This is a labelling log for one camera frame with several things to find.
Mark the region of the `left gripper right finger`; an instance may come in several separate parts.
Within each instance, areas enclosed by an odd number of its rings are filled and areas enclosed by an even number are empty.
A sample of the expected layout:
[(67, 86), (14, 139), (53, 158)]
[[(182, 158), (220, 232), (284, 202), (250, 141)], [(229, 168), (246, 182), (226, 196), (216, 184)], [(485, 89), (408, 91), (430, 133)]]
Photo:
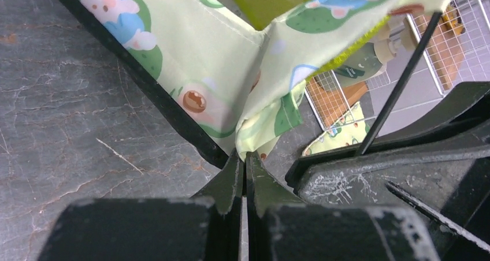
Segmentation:
[(250, 260), (439, 260), (421, 218), (393, 205), (307, 204), (246, 155)]

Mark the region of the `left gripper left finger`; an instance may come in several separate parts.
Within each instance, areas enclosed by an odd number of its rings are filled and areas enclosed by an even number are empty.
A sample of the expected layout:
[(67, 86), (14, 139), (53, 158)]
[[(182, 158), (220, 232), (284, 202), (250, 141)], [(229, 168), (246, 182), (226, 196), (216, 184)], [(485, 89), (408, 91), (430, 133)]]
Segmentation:
[(239, 260), (244, 164), (184, 198), (86, 198), (56, 220), (39, 260)]

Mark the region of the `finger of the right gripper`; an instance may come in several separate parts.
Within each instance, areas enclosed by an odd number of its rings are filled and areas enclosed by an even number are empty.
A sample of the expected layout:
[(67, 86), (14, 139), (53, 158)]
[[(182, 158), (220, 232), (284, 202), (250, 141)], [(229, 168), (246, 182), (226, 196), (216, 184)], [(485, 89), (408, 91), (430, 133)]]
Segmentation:
[(314, 204), (418, 201), (489, 241), (489, 83), (460, 83), (420, 119), (357, 149), (301, 157), (286, 182)]

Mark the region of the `green avocado pet tent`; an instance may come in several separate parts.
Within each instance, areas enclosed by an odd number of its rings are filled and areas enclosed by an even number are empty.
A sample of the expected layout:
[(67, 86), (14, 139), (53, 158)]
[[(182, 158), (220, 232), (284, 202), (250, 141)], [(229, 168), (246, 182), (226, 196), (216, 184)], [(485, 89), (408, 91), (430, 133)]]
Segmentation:
[(301, 124), (307, 81), (338, 68), (391, 16), (450, 0), (59, 0), (130, 68), (202, 158), (268, 155)]

